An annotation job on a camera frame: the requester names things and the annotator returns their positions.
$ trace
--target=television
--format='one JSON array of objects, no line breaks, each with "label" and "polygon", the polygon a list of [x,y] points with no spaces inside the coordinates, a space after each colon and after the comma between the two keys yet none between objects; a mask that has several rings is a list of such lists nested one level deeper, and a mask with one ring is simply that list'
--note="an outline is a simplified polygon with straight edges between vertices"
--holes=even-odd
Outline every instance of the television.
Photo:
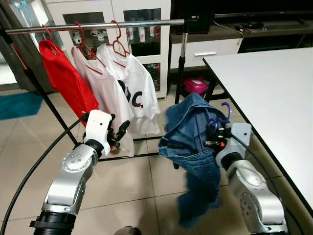
[{"label": "television", "polygon": [[313,0],[220,0],[214,5],[214,18],[313,16]]}]

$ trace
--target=clothes rack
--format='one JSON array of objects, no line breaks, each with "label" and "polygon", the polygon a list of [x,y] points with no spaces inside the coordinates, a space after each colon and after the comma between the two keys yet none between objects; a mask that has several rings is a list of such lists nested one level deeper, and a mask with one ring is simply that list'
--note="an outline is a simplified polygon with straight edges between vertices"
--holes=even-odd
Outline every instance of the clothes rack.
[{"label": "clothes rack", "polygon": [[[178,78],[177,78],[177,87],[176,87],[176,95],[175,95],[175,104],[179,102],[180,96],[180,88],[181,88],[181,81],[183,77],[183,70],[185,64],[185,52],[187,46],[187,36],[188,36],[188,20],[184,19],[176,19],[176,20],[157,20],[157,21],[136,21],[136,22],[121,22],[118,23],[120,27],[143,27],[143,26],[166,26],[166,25],[183,25],[183,35],[181,41],[181,51],[179,57],[179,68],[178,68]],[[116,23],[84,23],[81,24],[82,29],[107,29],[107,28],[118,28]],[[55,25],[55,26],[48,26],[47,29],[51,32],[57,31],[73,31],[73,30],[80,30],[80,26],[75,24],[66,24],[66,25]],[[30,28],[17,28],[17,29],[0,29],[0,36],[4,38],[6,43],[12,48],[15,52],[16,56],[19,58],[24,72],[29,78],[29,80],[33,83],[36,90],[40,93],[43,97],[45,102],[47,103],[48,107],[55,115],[56,119],[59,121],[61,126],[66,130],[67,125],[65,124],[64,120],[62,119],[61,115],[54,107],[53,103],[43,90],[42,86],[40,85],[38,79],[36,78],[35,74],[33,73],[32,69],[28,66],[27,62],[23,59],[22,55],[19,53],[18,49],[14,45],[10,35],[14,34],[27,34],[27,33],[43,33],[46,32],[47,29],[45,27],[30,27]],[[73,141],[75,145],[78,144],[77,140],[73,136],[71,132],[68,133],[68,136]],[[144,140],[153,140],[159,139],[160,137],[148,137],[148,138],[139,138],[134,139],[134,141],[144,141]],[[158,155],[158,153],[146,153],[146,154],[135,154],[134,156],[123,156],[123,157],[115,157],[115,158],[106,158],[106,159],[99,159],[99,161],[111,161],[117,159],[125,159],[125,158],[137,158],[137,157],[146,157],[146,156],[154,156]]]}]

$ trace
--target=jeans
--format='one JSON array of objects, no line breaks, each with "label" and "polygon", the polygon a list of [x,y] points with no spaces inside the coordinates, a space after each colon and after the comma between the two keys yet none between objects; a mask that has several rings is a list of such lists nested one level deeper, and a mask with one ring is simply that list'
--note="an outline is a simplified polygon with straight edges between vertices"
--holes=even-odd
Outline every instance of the jeans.
[{"label": "jeans", "polygon": [[167,133],[159,143],[159,153],[187,171],[188,192],[178,198],[179,223],[191,228],[210,208],[219,206],[220,169],[214,149],[201,142],[208,140],[208,118],[225,116],[197,93],[166,111]]}]

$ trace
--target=white tabletop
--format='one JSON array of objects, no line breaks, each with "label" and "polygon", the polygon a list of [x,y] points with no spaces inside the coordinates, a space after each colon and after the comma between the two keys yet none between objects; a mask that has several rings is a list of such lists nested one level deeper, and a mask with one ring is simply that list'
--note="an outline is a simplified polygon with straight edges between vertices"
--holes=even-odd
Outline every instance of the white tabletop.
[{"label": "white tabletop", "polygon": [[204,59],[313,209],[313,48]]}]

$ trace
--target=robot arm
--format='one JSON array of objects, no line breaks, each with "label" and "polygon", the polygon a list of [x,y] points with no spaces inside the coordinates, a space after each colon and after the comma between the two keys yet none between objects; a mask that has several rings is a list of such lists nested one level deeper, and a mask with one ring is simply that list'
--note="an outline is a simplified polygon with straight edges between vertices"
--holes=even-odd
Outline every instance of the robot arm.
[{"label": "robot arm", "polygon": [[229,187],[240,202],[248,230],[254,234],[287,234],[281,201],[267,187],[264,177],[245,158],[246,149],[230,133],[249,145],[251,125],[233,123],[220,129],[226,138],[225,148],[216,156],[219,167],[226,170]]},{"label": "robot arm", "polygon": [[118,141],[130,124],[126,121],[115,134],[111,128],[114,117],[100,110],[90,112],[84,143],[62,158],[60,173],[49,188],[42,212],[30,223],[35,235],[71,234],[93,168],[102,155],[109,154],[111,146],[119,147]]}]

